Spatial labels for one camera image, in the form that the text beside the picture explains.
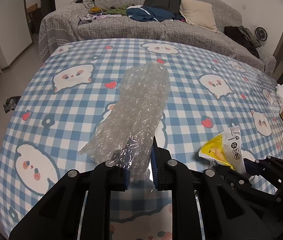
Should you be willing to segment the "green cloth on sofa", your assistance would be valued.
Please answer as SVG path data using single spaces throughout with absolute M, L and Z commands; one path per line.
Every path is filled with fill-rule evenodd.
M 120 7 L 111 7 L 106 12 L 105 15 L 127 15 L 128 7 L 134 6 L 134 4 L 124 4 Z

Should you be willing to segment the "clear bubble wrap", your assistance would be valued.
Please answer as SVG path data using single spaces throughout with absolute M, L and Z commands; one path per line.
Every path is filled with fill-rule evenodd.
M 126 70 L 120 97 L 79 151 L 95 163 L 112 161 L 130 172 L 131 181 L 146 179 L 156 129 L 170 95 L 167 67 L 150 62 Z

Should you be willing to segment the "black wrapper on floor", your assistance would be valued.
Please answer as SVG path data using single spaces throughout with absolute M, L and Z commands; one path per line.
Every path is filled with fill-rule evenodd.
M 14 111 L 20 99 L 21 96 L 12 96 L 8 98 L 5 104 L 3 105 L 5 113 L 8 113 L 9 111 Z

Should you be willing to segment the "yellow white snack wrapper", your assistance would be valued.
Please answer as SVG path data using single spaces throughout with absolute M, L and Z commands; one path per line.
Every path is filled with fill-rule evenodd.
M 241 142 L 240 126 L 234 126 L 206 142 L 198 155 L 208 160 L 211 165 L 229 166 L 232 170 L 245 174 Z

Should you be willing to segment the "dark clothes pile on sofa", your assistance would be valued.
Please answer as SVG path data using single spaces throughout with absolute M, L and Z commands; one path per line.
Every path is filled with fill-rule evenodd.
M 224 34 L 245 47 L 256 58 L 260 58 L 257 48 L 260 48 L 262 45 L 248 28 L 242 25 L 239 27 L 226 26 L 224 28 Z

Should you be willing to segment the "grey covered sofa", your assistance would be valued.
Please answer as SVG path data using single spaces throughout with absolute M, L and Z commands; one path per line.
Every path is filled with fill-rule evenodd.
M 221 0 L 194 0 L 211 4 L 217 32 L 198 25 L 176 20 L 163 22 L 138 22 L 128 16 L 94 20 L 79 24 L 88 14 L 88 8 L 73 3 L 46 15 L 40 26 L 39 56 L 45 62 L 54 51 L 67 43 L 102 38 L 144 38 L 187 44 L 207 49 L 263 71 L 271 76 L 276 59 L 263 47 L 257 48 L 257 56 L 224 34 L 227 26 L 241 26 L 241 14 Z

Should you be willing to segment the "round black fan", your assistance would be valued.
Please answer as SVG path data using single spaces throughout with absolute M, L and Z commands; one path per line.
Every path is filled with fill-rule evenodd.
M 266 42 L 268 38 L 268 34 L 263 27 L 256 27 L 255 28 L 255 36 L 261 42 Z

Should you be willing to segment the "blue checkered bear tablecloth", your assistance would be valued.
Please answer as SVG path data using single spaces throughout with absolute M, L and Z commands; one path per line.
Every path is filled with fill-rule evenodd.
M 179 165 L 205 171 L 214 153 L 239 170 L 246 155 L 283 159 L 277 83 L 228 56 L 178 43 L 103 39 L 58 48 L 19 101 L 0 155 L 6 233 L 68 172 L 129 171 L 112 192 L 113 239 L 172 239 L 176 204 L 154 188 L 152 144 Z

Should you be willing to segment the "beige cushion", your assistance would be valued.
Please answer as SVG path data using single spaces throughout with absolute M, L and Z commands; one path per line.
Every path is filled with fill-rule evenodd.
M 219 33 L 211 4 L 196 0 L 181 0 L 179 10 L 186 23 Z

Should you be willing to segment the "blue jacket on sofa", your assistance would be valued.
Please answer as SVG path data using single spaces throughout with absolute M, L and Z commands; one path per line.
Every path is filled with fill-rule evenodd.
M 174 15 L 164 9 L 147 7 L 143 5 L 130 6 L 126 9 L 127 16 L 135 21 L 139 22 L 163 22 L 165 20 L 179 20 L 186 22 L 182 15 Z

